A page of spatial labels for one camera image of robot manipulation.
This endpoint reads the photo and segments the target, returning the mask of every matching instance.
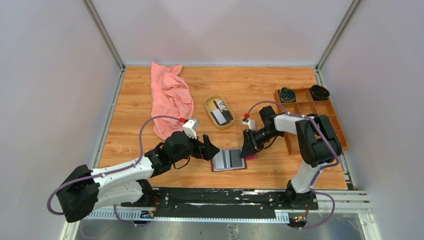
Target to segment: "wooden compartment tray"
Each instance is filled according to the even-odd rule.
[[[275,90],[274,98],[275,101],[281,103],[288,112],[293,114],[318,114],[318,115],[327,115],[330,119],[332,127],[335,130],[335,133],[340,141],[341,148],[343,151],[346,151],[349,148],[348,141],[346,139],[345,133],[343,132],[342,125],[340,124],[339,118],[334,111],[333,104],[331,100],[324,101],[314,101],[312,99],[309,88],[299,88],[293,89],[296,94],[295,102],[281,102],[280,101],[280,89]],[[277,109],[280,113],[283,112],[283,109],[280,106],[277,106]],[[299,150],[299,141],[298,137],[294,134],[285,132],[284,133],[285,143],[287,144],[288,154],[297,155],[300,154]]]

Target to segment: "gray floor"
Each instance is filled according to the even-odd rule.
[[[308,226],[319,223],[326,215],[310,213]],[[336,213],[332,219],[314,229],[295,231],[276,223],[217,223],[217,222],[152,222],[144,227],[131,227],[117,220],[85,220],[83,232],[96,236],[108,229],[98,240],[364,240],[358,215]],[[76,240],[87,239],[78,231]]]

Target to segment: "wooden tabletop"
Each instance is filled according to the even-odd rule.
[[[197,135],[209,135],[220,149],[243,145],[242,124],[244,113],[255,103],[274,100],[276,89],[282,87],[308,88],[316,84],[310,67],[184,67],[180,75],[190,87],[194,99],[193,118],[200,121]],[[110,167],[137,158],[140,155],[138,135],[142,124],[151,117],[152,93],[150,67],[128,67],[123,79],[116,108],[107,134],[99,168]],[[204,107],[204,100],[222,95],[235,115],[235,123],[225,130],[216,129]],[[262,128],[259,110],[269,104],[257,106],[250,113],[256,127]],[[143,131],[144,152],[163,142],[153,132],[153,122]],[[204,187],[204,188],[255,188],[284,189],[294,177],[302,159],[289,155],[282,137],[272,147],[247,161],[247,169],[212,172],[211,162],[191,158],[182,169],[150,178],[154,187]],[[176,164],[182,166],[185,159]],[[318,189],[347,189],[340,166],[325,169],[315,184]]]

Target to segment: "white wall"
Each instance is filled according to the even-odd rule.
[[[424,2],[364,0],[323,68],[382,239],[422,239]]]
[[[352,0],[94,0],[127,65],[314,65]]]
[[[81,0],[0,6],[1,238],[57,240],[47,198],[92,162],[119,70]]]

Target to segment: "pink towel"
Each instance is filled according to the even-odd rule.
[[[189,85],[184,78],[179,77],[183,65],[166,67],[151,63],[151,97],[153,103],[151,116],[169,115],[189,119],[195,110],[195,102],[190,93]],[[165,140],[175,131],[182,131],[183,125],[170,118],[156,118],[154,133]]]

